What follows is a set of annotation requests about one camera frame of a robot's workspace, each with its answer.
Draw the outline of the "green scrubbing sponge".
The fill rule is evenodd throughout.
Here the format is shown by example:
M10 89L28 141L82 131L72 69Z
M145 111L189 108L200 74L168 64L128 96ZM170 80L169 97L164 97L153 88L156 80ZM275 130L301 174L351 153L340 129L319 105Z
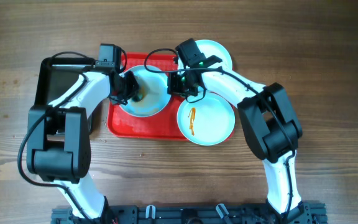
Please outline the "green scrubbing sponge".
M136 94L136 95L134 95L133 97L132 97L132 101L133 102L139 102L139 101L141 101L143 99L143 94L141 94L141 93L138 93L138 94Z

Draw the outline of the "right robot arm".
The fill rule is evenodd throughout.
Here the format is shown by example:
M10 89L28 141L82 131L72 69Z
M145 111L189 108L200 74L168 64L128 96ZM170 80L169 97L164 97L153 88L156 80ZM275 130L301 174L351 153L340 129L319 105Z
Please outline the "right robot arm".
M262 160L268 183L267 201L282 222L291 222L301 202L295 157L303 131L280 84L246 79L224 61L212 40L188 39L173 49L178 68L169 73L168 91L196 96L196 88L212 91L238 110L246 143Z

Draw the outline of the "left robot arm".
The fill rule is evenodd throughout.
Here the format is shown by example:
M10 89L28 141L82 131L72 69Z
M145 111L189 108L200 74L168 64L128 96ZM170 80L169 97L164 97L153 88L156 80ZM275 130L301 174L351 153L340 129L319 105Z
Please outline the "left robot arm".
M77 75L66 92L46 105L34 104L19 147L17 168L38 187L55 187L71 205L73 223L116 223L107 198L89 173L88 118L105 98L126 105L139 92L134 74L126 71L127 54L114 44L101 44L97 60L78 52L59 52L42 65L49 72Z

